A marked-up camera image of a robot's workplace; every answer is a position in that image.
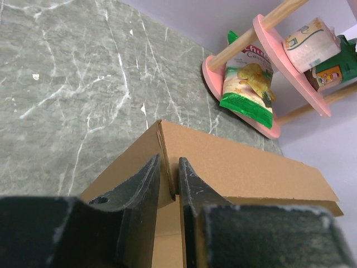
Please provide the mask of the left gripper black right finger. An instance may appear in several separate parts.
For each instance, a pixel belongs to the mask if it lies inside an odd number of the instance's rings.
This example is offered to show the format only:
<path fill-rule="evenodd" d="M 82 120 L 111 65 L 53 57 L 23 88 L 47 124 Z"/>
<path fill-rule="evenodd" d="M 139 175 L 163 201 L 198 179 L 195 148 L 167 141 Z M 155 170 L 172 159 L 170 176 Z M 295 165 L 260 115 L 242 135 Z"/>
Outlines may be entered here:
<path fill-rule="evenodd" d="M 178 162 L 184 267 L 353 267 L 332 214 L 310 205 L 237 205 Z"/>

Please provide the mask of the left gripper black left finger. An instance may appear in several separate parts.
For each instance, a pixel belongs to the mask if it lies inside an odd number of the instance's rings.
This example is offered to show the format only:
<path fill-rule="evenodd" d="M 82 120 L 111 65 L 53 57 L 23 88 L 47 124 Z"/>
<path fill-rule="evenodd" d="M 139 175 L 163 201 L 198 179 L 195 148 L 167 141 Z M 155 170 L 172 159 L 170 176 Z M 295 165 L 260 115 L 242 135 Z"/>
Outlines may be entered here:
<path fill-rule="evenodd" d="M 151 267 L 160 156 L 89 202 L 1 198 L 2 267 Z"/>

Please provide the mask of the brown cardboard box sheet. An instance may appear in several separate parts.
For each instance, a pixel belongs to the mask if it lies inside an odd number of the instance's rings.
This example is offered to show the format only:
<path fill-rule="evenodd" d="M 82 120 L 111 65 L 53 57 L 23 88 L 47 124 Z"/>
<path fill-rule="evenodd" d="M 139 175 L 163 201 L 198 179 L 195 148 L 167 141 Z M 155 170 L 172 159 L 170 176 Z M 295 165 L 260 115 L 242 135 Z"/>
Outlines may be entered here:
<path fill-rule="evenodd" d="M 90 201 L 125 181 L 155 154 L 161 182 L 153 267 L 182 267 L 178 190 L 179 159 L 235 204 L 318 205 L 341 216 L 338 197 L 317 168 L 168 121 L 157 121 L 82 193 Z"/>

